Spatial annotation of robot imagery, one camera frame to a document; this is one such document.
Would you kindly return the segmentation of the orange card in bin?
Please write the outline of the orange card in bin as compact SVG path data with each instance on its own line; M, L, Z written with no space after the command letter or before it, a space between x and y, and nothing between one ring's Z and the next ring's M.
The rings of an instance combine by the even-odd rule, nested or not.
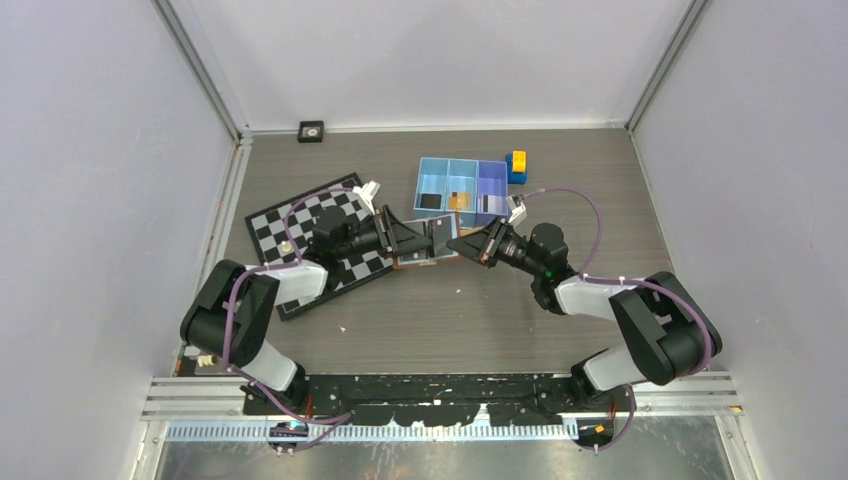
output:
M473 207L472 196L469 192L451 192L448 196L447 207L453 211L471 211Z

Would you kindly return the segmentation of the black white chessboard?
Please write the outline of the black white chessboard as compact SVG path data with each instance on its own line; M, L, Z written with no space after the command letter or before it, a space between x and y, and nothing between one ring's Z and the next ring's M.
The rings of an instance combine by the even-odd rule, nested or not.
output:
M293 241L306 252L315 217L322 207L342 207L350 220L366 217L367 211L349 193L362 185L355 172L339 177L287 200L266 207L245 218L248 234L262 263L282 264L296 260L293 252L284 253L281 243ZM391 259L376 253L353 256L342 262L340 280L335 287L314 300L293 300L277 307L280 319L292 320L306 311L349 293L393 271Z

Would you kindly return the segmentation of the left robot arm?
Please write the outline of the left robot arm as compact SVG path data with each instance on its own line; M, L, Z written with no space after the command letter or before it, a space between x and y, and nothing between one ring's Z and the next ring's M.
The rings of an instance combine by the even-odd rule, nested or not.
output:
M275 308L330 292L343 263L375 252L396 258L425 250L432 240L400 222L389 207L352 222L339 207L320 211L303 257L287 264L247 267L221 260L197 293L179 330L188 345L218 357L258 384L280 412L298 412L307 398L303 367L266 339Z

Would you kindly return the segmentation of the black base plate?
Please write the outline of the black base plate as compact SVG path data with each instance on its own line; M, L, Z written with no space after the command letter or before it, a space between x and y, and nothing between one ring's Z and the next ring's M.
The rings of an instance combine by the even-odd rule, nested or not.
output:
M622 387L597 393L567 375L523 374L299 374L288 389L249 383L247 415L291 410L317 420L346 416L355 426L449 427L479 415L496 427L554 425L567 413L605 420L626 414L631 398Z

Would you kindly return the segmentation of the light blue left bin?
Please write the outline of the light blue left bin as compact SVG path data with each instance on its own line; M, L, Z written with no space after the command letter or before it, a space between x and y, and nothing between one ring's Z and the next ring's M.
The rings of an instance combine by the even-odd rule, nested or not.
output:
M448 170L449 160L447 158L422 157L420 159L413 201L413 215L415 218L433 217L446 210ZM422 193L441 194L442 209L428 210L419 208L418 204Z

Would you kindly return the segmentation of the light blue bin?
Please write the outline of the light blue bin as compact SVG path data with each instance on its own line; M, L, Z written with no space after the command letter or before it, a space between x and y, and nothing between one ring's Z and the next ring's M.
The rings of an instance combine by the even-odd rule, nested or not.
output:
M476 195L477 195L477 160L449 159L449 170L446 192L446 210L459 215L459 225L463 229L471 229L475 225ZM471 211L453 211L447 207L448 196L451 192L469 192L472 196Z
M447 158L422 157L420 159L413 201L413 215L415 218L433 217L446 210L448 170L449 160ZM418 204L422 193L441 194L442 209L428 210L419 208Z

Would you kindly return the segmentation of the purple right bin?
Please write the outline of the purple right bin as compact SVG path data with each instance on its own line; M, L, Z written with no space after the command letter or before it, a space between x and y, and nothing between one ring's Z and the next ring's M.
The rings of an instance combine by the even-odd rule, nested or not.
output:
M498 195L505 199L506 211L503 215L480 213L480 197L482 195ZM507 216L509 209L506 204L508 195L507 164L503 161L479 160L477 167L476 195L476 226L485 226L498 217Z

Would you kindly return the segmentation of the light blue middle bin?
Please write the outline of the light blue middle bin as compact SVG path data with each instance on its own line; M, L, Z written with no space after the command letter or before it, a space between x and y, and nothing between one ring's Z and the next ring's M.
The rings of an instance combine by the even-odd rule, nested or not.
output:
M459 225L463 229L471 229L475 225L476 195L477 195L477 160L449 159L449 170L446 192L446 210L459 215ZM469 192L472 196L471 211L453 211L447 207L448 196L451 192Z

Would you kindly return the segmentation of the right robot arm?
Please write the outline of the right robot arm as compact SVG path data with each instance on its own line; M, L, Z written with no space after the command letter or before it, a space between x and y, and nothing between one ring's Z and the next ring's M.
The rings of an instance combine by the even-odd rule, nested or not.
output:
M643 279L581 274L568 262L560 227L540 223L522 236L504 221L448 241L459 255L487 268L499 263L532 277L539 306L557 315L587 315L615 323L624 343L574 365L574 403L596 410L611 390L636 383L666 385L703 370L723 341L679 279L660 271Z

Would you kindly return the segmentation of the cream chess piece on floor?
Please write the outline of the cream chess piece on floor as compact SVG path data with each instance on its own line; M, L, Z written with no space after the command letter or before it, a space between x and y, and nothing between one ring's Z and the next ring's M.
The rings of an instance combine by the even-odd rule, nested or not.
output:
M202 355L196 358L196 365L200 368L214 366L217 359L214 355Z

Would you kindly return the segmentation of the silver black card in bin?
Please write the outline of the silver black card in bin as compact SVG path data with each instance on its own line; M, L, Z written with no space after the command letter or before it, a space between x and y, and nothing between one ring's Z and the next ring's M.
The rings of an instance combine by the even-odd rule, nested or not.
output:
M480 213L503 215L506 211L505 199L498 195L482 195L480 197Z

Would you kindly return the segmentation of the small black square box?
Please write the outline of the small black square box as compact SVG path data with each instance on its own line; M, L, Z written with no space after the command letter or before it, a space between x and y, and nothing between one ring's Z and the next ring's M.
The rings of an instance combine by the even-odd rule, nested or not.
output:
M299 143L321 143L323 141L325 124L322 120L301 121L297 132Z

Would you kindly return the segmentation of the grey card in holder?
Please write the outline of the grey card in holder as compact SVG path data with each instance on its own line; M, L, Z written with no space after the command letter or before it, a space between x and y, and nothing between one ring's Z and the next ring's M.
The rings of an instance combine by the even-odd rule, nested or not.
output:
M457 253L447 243L458 235L455 215L443 215L428 220L429 235L432 240L431 257L445 259L456 257Z

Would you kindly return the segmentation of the brown leather card holder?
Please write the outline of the brown leather card holder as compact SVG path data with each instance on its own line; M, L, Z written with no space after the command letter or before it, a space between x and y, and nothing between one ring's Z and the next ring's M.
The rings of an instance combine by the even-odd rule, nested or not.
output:
M465 232L473 231L477 228L480 228L480 227L472 227L471 229L463 229L459 225L459 215L457 213L447 213L447 214L443 214L443 215L455 215L456 216L457 227L458 227L457 237L463 235ZM403 221L403 223L408 225L409 227L411 227L415 231L417 231L419 234L425 234L426 236L430 237L428 220L431 219L431 218L433 218L433 217L406 220L406 221ZM447 261L447 260L453 260L453 259L457 259L459 257L459 254L457 254L456 257L452 257L452 258L434 259L434 258L431 257L431 249L432 249L432 247L430 249L419 250L419 251L416 251L416 252L413 252L413 253L400 255L399 257L393 259L393 268L398 270L398 269L412 268L412 267L433 266L433 265L436 265L439 262L443 262L443 261Z

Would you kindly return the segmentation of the blue yellow toy block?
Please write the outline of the blue yellow toy block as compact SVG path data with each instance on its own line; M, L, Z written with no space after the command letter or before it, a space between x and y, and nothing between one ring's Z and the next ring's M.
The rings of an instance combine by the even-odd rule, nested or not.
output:
M509 184L523 185L527 182L527 153L513 150L505 155L507 179Z

